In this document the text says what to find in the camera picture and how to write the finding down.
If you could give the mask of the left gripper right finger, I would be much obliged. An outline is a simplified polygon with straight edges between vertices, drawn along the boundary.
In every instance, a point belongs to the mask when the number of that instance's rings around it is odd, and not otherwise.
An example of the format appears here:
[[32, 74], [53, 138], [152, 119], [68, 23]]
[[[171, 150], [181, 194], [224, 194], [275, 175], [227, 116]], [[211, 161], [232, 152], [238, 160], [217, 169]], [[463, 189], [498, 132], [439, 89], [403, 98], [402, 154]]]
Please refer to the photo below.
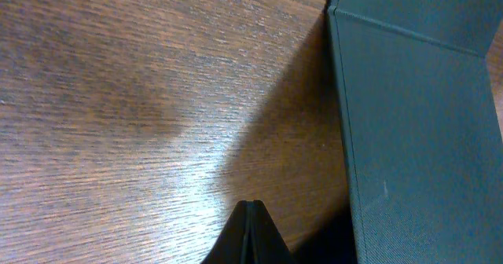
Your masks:
[[295, 260], [261, 200], [250, 203], [249, 217], [248, 262], [293, 264]]

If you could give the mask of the dark green box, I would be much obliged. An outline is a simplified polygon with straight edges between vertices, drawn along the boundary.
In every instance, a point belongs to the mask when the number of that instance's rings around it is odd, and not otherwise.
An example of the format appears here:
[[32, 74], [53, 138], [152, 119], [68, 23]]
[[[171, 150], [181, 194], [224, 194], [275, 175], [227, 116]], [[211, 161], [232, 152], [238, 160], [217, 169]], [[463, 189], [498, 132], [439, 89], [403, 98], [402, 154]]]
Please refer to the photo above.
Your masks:
[[360, 263], [499, 263], [502, 0], [329, 0]]

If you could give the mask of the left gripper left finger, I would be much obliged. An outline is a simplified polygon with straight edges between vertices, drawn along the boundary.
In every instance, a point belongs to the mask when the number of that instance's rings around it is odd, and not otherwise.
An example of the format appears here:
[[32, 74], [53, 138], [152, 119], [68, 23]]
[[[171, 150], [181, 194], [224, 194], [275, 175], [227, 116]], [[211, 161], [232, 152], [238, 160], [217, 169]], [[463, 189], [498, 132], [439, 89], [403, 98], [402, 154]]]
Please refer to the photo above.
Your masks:
[[241, 263], [245, 235], [247, 232], [247, 201], [239, 201], [228, 217], [215, 244], [201, 262], [202, 264]]

